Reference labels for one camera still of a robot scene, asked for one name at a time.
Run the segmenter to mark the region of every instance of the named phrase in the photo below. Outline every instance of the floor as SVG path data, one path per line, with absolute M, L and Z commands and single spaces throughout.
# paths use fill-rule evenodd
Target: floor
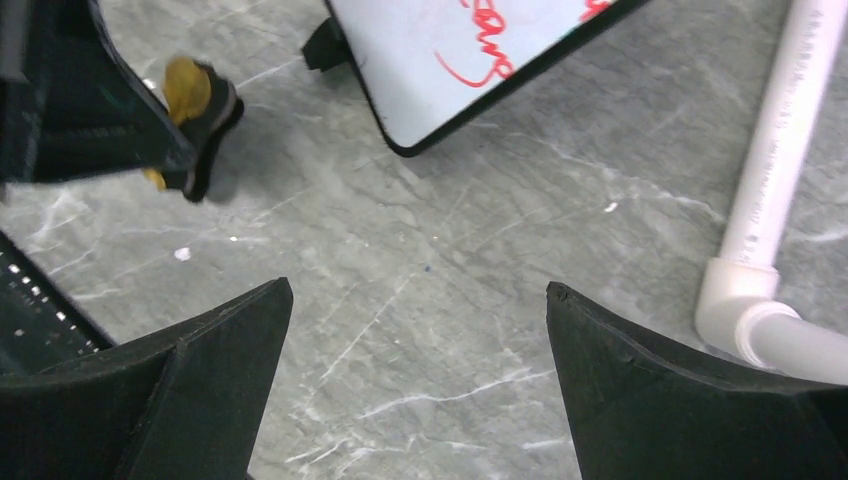
M 306 69 L 319 0 L 101 4 L 141 76 L 186 52 L 238 83 L 216 203 L 132 173 L 12 189 L 0 223 L 121 341 L 288 277 L 257 479 L 580 478 L 551 280 L 700 348 L 699 281 L 787 0 L 655 0 L 414 159 L 383 144 L 349 71 Z M 846 107 L 848 52 L 778 265 L 781 298 L 842 332 Z

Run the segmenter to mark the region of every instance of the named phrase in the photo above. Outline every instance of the red handwriting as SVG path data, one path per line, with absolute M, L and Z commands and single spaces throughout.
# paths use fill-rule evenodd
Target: red handwriting
M 580 22 L 588 22 L 610 5 L 612 5 L 612 2 L 609 0 L 586 0 L 586 11 L 583 12 L 583 15 L 580 15 Z
M 515 67 L 512 66 L 512 62 L 509 60 L 509 57 L 501 51 L 498 44 L 489 39 L 489 37 L 500 35 L 504 30 L 506 30 L 506 20 L 500 13 L 498 13 L 494 5 L 494 0 L 473 1 L 474 6 L 472 8 L 472 6 L 468 3 L 469 0 L 459 0 L 463 7 L 472 8 L 472 19 L 474 20 L 474 25 L 480 28 L 480 33 L 477 34 L 477 41 L 482 45 L 480 50 L 483 53 L 494 57 L 492 68 L 482 80 L 469 80 L 457 73 L 456 70 L 454 70 L 448 62 L 442 58 L 439 52 L 435 53 L 436 59 L 442 67 L 447 70 L 448 73 L 453 75 L 454 78 L 469 87 L 480 88 L 488 84 L 493 78 L 495 78 L 495 76 L 506 79 L 515 73 Z

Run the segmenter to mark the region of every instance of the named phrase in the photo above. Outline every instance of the whiteboard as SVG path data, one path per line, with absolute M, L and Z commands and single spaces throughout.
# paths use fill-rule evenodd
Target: whiteboard
M 327 0 L 327 5 L 397 151 L 414 148 L 615 1 Z

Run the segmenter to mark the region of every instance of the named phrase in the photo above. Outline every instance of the pvc elbow fitting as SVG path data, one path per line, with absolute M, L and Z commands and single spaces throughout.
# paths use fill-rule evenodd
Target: pvc elbow fitting
M 784 315 L 801 319 L 791 307 L 773 300 L 780 274 L 713 258 L 707 264 L 695 311 L 695 329 L 709 344 L 759 368 L 767 365 L 751 346 L 751 332 L 762 319 Z

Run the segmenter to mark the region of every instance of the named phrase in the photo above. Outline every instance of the white pvc pipe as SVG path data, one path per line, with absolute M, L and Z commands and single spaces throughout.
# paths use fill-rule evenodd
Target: white pvc pipe
M 816 116 L 841 46 L 848 0 L 795 0 L 778 47 L 718 258 L 707 265 L 695 326 L 760 367 L 848 385 L 848 337 L 773 300 L 773 264 Z
M 754 325 L 751 347 L 767 365 L 793 377 L 844 384 L 848 338 L 785 315 L 771 315 Z
M 846 0 L 792 3 L 719 257 L 774 263 L 846 11 Z

